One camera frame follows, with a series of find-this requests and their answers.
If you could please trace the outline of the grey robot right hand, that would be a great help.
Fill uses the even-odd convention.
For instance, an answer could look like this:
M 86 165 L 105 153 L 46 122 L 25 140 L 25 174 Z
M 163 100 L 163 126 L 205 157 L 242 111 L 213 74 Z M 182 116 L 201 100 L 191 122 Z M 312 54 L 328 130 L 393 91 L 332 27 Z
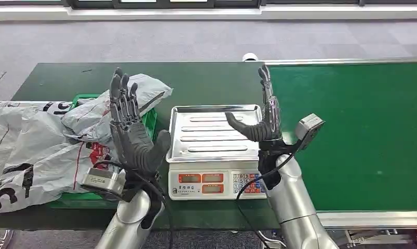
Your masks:
M 281 138 L 280 107 L 278 99 L 273 93 L 270 71 L 266 65 L 262 65 L 258 69 L 258 74 L 261 78 L 260 83 L 262 86 L 262 120 L 257 124 L 247 125 L 238 121 L 231 112 L 226 112 L 225 116 L 228 124 L 233 129 L 251 141 L 278 140 Z

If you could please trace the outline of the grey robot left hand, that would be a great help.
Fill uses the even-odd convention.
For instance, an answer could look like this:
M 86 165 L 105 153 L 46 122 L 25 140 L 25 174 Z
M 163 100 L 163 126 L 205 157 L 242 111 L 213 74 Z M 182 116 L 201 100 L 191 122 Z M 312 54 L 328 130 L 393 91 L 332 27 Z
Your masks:
M 169 131 L 161 130 L 155 142 L 148 136 L 129 76 L 116 68 L 109 88 L 110 131 L 120 163 L 139 174 L 155 175 L 171 146 Z

